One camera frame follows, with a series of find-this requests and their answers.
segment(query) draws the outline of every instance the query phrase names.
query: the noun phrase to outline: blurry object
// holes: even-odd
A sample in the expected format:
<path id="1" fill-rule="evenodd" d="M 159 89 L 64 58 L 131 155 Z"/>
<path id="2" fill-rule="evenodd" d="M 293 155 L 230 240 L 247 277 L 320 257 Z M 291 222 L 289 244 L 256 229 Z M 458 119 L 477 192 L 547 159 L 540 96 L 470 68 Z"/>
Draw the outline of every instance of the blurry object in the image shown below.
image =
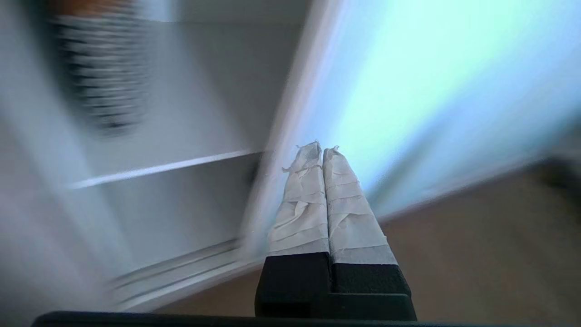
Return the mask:
<path id="1" fill-rule="evenodd" d="M 137 0 L 50 0 L 75 91 L 100 129 L 136 124 L 144 107 L 145 21 Z"/>
<path id="2" fill-rule="evenodd" d="M 566 190 L 575 202 L 581 200 L 581 124 L 553 149 L 544 178 L 548 184 Z"/>

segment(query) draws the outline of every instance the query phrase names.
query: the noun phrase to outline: black plastic part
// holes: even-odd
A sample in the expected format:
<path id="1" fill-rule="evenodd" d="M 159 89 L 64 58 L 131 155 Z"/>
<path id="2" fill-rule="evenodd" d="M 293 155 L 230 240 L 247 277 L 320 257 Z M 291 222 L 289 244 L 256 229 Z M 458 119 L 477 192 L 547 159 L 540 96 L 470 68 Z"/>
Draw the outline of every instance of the black plastic part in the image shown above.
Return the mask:
<path id="1" fill-rule="evenodd" d="M 406 294 L 331 293 L 313 304 L 313 316 L 324 319 L 416 321 Z"/>
<path id="2" fill-rule="evenodd" d="M 40 316 L 33 327 L 412 327 L 442 324 L 296 318 L 210 317 L 105 312 L 53 312 Z M 467 326 L 455 324 L 455 327 Z"/>
<path id="3" fill-rule="evenodd" d="M 411 290 L 398 265 L 333 264 L 334 293 L 405 294 Z"/>
<path id="4" fill-rule="evenodd" d="M 311 317 L 311 303 L 331 292 L 326 252 L 267 257 L 256 296 L 257 317 Z"/>

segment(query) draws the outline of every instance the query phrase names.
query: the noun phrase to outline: floor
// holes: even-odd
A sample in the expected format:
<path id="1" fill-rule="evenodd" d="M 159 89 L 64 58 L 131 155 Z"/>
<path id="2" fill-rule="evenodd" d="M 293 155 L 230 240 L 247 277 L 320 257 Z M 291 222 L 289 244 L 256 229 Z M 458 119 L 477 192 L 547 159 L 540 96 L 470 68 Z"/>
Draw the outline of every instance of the floor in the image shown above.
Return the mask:
<path id="1" fill-rule="evenodd" d="M 581 216 L 527 171 L 383 226 L 419 321 L 581 325 Z M 260 271 L 164 307 L 253 316 Z"/>

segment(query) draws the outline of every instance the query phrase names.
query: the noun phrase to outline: white cabinet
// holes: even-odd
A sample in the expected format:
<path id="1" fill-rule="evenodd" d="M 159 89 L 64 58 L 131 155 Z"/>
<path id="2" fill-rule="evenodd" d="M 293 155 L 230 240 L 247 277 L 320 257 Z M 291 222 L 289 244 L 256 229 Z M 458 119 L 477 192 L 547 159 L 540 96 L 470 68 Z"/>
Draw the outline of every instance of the white cabinet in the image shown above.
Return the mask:
<path id="1" fill-rule="evenodd" d="M 48 185 L 43 192 L 64 208 L 55 224 L 74 226 L 78 246 L 94 256 L 105 280 L 95 290 L 114 310 L 150 310 L 260 264 L 259 251 L 238 250 L 264 235 L 240 236 L 270 216 L 262 211 L 269 171 L 294 147 L 263 154 L 297 133 L 302 113 L 289 104 L 309 94 L 313 58 L 295 54 L 315 44 L 302 37 L 306 0 L 144 4 L 147 108 L 116 136 L 75 118 L 79 107 L 60 90 L 57 58 L 44 55 L 53 49 L 30 8 L 0 5 L 2 119 Z"/>

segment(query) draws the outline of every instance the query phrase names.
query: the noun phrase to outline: shelf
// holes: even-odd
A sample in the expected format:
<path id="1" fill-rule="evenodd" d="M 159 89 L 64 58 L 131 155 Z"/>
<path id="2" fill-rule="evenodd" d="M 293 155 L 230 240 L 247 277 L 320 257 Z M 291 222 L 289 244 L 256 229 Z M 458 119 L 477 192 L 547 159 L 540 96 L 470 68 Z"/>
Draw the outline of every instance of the shelf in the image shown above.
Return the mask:
<path id="1" fill-rule="evenodd" d="M 99 187 L 142 269 L 239 236 L 260 154 Z"/>
<path id="2" fill-rule="evenodd" d="M 300 27 L 151 23 L 148 108 L 128 134 L 83 132 L 82 188 L 264 151 Z"/>

